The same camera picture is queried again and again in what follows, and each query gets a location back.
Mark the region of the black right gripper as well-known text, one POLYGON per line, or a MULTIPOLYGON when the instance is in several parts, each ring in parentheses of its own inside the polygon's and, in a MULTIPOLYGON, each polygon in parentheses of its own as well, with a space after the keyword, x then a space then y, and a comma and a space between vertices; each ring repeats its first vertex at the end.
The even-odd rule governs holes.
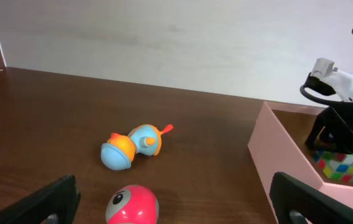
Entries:
POLYGON ((353 154, 353 101, 330 101, 313 97, 326 105, 315 119, 305 145, 312 151, 353 154))

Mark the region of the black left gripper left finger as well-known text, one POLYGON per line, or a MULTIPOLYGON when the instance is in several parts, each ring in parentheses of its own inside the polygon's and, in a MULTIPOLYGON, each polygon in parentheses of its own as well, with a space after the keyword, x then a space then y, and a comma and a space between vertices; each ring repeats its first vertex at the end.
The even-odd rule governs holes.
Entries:
POLYGON ((72 223, 81 199, 74 175, 65 175, 0 210, 0 223, 72 223))

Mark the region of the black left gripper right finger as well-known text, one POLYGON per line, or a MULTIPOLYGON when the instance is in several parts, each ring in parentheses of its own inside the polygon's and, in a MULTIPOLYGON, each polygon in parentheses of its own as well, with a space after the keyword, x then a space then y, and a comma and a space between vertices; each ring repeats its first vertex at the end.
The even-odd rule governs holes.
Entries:
POLYGON ((353 209, 284 173, 274 174, 270 199, 278 223, 353 224, 353 209))

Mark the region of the colourful puzzle cube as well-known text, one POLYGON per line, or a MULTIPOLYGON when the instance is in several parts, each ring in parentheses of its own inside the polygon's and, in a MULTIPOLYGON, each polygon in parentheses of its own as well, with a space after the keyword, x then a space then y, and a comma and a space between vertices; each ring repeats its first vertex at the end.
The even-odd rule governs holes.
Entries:
POLYGON ((328 179, 353 183, 353 154, 315 151, 312 157, 328 179))

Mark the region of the orange blue duck toy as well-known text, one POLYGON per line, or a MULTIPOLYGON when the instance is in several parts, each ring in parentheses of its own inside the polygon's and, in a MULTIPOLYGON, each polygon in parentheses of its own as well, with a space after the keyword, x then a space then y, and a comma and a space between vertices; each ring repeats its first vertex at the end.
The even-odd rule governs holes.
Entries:
POLYGON ((101 145, 101 161, 111 170, 125 170, 131 167, 136 154, 156 156, 162 147, 162 135, 173 129, 168 124, 163 130, 150 124, 134 128, 127 136, 112 133, 101 145))

